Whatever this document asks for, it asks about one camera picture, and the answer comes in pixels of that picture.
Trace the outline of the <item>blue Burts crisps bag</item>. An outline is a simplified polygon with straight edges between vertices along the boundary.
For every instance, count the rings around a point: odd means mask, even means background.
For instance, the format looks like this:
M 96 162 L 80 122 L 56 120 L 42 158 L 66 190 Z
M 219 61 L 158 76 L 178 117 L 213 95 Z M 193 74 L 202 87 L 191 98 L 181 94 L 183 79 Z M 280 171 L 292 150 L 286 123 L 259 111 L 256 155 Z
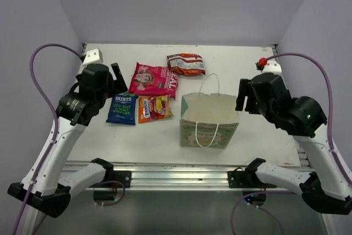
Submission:
M 107 123 L 135 125 L 135 107 L 138 96 L 121 93 L 112 97 Z

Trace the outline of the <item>pink Real crisps bag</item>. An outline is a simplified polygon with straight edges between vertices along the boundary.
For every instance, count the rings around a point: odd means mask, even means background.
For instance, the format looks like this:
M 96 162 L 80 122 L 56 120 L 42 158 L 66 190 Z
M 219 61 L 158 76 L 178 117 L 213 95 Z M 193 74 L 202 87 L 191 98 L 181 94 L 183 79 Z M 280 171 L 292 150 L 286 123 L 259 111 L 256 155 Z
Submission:
M 153 67 L 136 63 L 128 93 L 138 96 L 164 96 L 176 98 L 178 74 L 168 67 Z

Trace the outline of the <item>green printed paper bag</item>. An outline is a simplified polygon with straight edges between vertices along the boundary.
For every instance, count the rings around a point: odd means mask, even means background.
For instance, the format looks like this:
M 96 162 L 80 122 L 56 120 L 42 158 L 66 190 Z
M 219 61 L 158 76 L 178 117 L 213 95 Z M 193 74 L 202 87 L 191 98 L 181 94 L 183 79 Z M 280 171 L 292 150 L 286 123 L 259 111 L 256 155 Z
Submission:
M 226 149 L 240 123 L 236 96 L 217 92 L 185 94 L 181 98 L 179 145 L 202 149 Z

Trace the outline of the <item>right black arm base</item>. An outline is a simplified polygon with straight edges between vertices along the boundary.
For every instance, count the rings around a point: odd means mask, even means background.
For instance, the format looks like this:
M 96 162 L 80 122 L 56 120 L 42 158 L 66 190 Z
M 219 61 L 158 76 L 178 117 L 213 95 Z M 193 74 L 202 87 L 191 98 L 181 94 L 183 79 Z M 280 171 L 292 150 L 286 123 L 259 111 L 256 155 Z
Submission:
M 246 174 L 242 167 L 227 172 L 227 181 L 229 188 L 256 188 L 257 184 L 253 182 Z

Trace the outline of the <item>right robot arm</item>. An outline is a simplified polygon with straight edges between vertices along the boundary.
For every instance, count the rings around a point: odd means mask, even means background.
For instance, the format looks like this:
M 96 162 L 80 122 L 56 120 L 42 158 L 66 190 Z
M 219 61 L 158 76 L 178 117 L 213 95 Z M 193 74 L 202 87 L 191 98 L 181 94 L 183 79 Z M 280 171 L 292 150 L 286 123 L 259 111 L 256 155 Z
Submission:
M 250 187 L 264 184 L 284 188 L 302 197 L 313 210 L 322 214 L 351 213 L 350 175 L 337 147 L 328 145 L 327 117 L 311 97 L 292 97 L 281 76 L 263 73 L 241 79 L 236 110 L 261 114 L 291 135 L 303 149 L 313 172 L 298 172 L 256 158 L 234 179 Z

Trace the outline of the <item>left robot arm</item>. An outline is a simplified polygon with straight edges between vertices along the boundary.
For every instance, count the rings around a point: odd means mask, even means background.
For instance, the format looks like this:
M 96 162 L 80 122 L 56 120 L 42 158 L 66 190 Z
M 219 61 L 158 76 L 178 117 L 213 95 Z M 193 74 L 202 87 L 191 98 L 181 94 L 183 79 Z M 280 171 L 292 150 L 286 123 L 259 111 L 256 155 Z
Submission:
M 81 191 L 91 186 L 118 184 L 113 165 L 100 158 L 67 177 L 60 177 L 75 143 L 106 100 L 127 91 L 118 63 L 109 67 L 89 64 L 76 79 L 59 100 L 51 133 L 33 168 L 21 182 L 8 188 L 9 195 L 52 218 L 60 216 Z

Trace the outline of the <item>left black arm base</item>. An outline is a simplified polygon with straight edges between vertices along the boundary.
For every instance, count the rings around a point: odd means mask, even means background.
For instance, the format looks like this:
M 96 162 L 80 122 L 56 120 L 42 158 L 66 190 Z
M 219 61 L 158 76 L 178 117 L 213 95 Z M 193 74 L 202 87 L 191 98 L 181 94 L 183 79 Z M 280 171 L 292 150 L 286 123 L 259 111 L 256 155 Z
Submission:
M 132 171 L 122 170 L 122 171 L 111 171 L 104 181 L 117 181 L 123 184 L 125 188 L 130 188 L 132 180 Z

